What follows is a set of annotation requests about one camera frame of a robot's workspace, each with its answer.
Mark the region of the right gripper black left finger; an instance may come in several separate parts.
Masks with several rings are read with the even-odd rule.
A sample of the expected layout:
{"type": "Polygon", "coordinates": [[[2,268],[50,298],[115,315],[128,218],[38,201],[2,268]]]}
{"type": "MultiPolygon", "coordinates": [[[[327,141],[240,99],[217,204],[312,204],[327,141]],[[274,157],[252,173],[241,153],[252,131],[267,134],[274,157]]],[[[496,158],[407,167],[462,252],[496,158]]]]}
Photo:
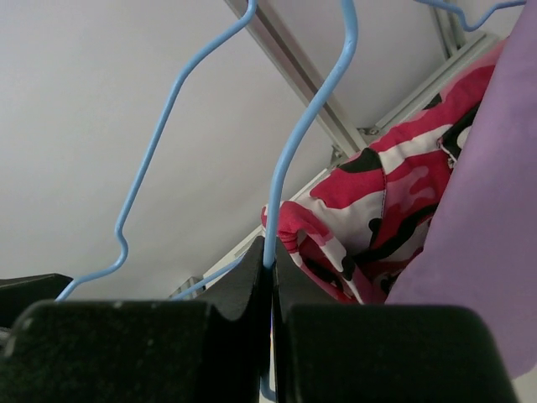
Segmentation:
{"type": "Polygon", "coordinates": [[[256,402],[269,365],[263,239],[190,301],[41,301],[1,353],[4,402],[256,402]]]}

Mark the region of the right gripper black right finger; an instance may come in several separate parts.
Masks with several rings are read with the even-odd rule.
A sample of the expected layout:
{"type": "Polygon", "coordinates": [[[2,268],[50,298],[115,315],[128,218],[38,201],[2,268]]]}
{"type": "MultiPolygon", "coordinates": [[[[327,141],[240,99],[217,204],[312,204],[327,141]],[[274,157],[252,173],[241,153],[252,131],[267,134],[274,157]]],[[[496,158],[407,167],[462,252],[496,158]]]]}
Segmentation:
{"type": "Polygon", "coordinates": [[[281,247],[273,276],[278,401],[516,401],[474,312],[338,303],[281,247]]]}

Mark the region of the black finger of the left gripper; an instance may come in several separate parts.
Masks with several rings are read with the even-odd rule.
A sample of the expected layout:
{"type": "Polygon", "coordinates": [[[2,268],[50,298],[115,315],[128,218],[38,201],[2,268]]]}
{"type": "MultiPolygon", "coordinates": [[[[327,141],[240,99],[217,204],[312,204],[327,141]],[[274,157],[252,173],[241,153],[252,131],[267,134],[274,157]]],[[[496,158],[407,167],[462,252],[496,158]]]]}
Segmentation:
{"type": "Polygon", "coordinates": [[[1,327],[11,327],[35,302],[55,299],[71,281],[71,277],[57,273],[1,279],[1,327]]]}

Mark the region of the pink floral trousers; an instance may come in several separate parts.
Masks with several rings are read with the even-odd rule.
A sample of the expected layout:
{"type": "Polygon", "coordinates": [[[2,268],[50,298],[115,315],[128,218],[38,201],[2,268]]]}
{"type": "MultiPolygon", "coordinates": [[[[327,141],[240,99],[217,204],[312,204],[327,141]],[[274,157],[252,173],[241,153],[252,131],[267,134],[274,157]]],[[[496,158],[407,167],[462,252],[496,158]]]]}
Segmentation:
{"type": "Polygon", "coordinates": [[[279,209],[295,264],[341,303],[382,303],[424,247],[498,58],[495,45],[412,118],[279,209]]]}

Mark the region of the aluminium frame left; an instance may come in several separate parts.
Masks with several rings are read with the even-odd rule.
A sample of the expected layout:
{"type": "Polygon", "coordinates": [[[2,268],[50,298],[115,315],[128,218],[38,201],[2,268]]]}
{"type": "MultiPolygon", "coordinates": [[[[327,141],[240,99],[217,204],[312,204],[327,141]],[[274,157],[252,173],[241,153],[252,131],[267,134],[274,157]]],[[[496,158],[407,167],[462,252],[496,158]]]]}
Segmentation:
{"type": "MultiPolygon", "coordinates": [[[[357,53],[302,141],[284,183],[293,196],[326,166],[328,147],[359,148],[409,111],[411,95],[468,41],[454,18],[414,1],[359,1],[357,53]]],[[[262,1],[249,29],[216,51],[180,92],[167,196],[177,262],[156,285],[174,294],[228,263],[260,224],[276,160],[341,50],[336,1],[262,1]]]]}

